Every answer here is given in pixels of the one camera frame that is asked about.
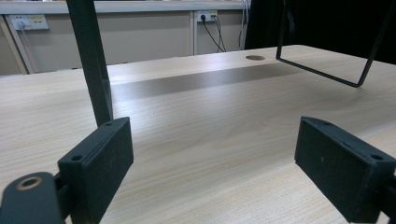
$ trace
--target light wood tabletop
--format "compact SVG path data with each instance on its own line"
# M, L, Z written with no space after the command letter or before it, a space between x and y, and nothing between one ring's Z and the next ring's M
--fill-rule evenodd
M396 157L396 66L374 62L354 89L275 54L110 65L114 117L131 118L134 164L102 223L347 223L294 163L300 118L332 122ZM365 63L304 46L282 57L355 82ZM57 160L96 128L81 69L1 77L0 95L1 191L22 175L55 175Z

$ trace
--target wooden table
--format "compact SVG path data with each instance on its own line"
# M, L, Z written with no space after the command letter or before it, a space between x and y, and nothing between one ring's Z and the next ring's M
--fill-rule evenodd
M275 52L109 66L114 115L131 117L135 162L102 223L346 223L294 164L300 117L396 157L396 66L374 62L353 89ZM365 63L303 46L283 55L352 81ZM80 69L2 77L0 95L1 191L22 175L56 174L57 160L96 128Z

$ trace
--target white electrical socket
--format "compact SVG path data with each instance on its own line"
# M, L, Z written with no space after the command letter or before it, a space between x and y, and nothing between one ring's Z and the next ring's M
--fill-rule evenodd
M49 26L47 24L44 15L10 15L12 26L15 30L20 30L19 23L23 23L24 30L48 30Z
M210 11L197 11L197 21L202 21L201 16L205 15L205 21L214 21L215 18L212 16L217 16L217 10L210 10Z

